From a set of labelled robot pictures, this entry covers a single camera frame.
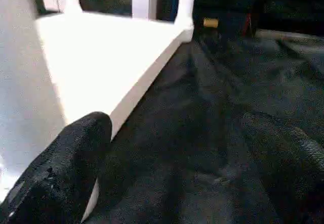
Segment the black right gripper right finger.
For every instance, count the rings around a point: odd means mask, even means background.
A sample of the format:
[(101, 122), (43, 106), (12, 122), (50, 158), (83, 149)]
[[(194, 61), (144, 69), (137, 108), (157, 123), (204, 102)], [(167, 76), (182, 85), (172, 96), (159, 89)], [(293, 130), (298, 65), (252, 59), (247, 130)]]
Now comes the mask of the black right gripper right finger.
[(242, 131), (261, 181), (285, 223), (323, 223), (323, 147), (302, 129), (245, 114)]

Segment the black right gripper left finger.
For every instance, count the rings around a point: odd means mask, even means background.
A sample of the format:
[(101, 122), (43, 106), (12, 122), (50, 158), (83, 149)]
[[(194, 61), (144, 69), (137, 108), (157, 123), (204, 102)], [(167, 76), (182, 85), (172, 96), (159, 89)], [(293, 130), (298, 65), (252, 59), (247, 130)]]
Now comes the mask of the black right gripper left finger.
[(1, 203), (1, 223), (80, 223), (111, 141), (112, 121), (90, 113), (66, 126)]

